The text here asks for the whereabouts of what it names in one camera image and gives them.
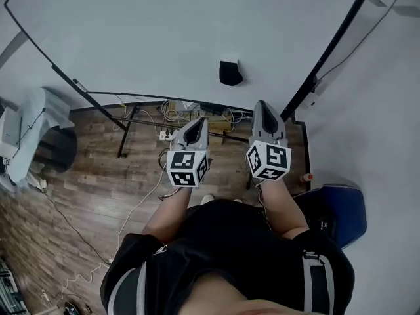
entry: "black object on table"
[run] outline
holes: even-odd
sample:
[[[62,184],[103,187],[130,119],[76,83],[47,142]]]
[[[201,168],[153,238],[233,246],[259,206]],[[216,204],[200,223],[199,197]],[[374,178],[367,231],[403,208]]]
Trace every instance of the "black object on table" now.
[[[53,142],[40,141],[38,148],[50,152],[50,158],[35,155],[33,160],[53,168],[59,173],[67,171],[73,164],[77,153],[77,137],[71,129],[53,127]]]

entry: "black t-shirt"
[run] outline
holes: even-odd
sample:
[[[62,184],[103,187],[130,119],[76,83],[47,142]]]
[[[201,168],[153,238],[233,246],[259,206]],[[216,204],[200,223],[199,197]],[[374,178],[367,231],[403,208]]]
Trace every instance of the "black t-shirt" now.
[[[177,314],[194,282],[208,272],[220,274],[248,299],[303,310],[304,250],[329,260],[335,288],[333,313],[343,314],[351,299],[354,272],[331,239],[318,230],[293,240],[279,237],[256,208],[225,199],[190,213],[170,244],[153,236],[127,235],[102,282],[102,303],[112,315],[121,315],[119,309],[124,315],[135,315],[140,271],[146,262],[147,315]],[[116,293],[120,287],[124,292]]]

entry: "person's right arm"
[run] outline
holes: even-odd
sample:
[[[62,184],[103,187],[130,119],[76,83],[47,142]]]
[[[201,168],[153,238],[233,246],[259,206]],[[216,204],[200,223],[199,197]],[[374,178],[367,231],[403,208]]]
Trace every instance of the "person's right arm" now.
[[[267,219],[275,233],[293,239],[309,230],[305,216],[291,197],[283,180],[264,181],[261,190]]]

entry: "foot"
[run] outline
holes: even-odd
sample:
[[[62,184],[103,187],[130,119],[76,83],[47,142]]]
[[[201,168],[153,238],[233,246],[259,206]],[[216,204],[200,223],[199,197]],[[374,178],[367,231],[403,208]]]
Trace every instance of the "foot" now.
[[[214,201],[215,197],[212,194],[204,195],[203,199],[201,200],[201,205]]]

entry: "backpack strap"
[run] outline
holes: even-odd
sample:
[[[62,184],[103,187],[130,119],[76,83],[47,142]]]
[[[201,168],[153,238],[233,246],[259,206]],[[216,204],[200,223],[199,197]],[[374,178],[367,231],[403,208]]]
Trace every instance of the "backpack strap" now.
[[[332,315],[334,311],[334,275],[329,260],[315,252],[304,251],[304,312]]]

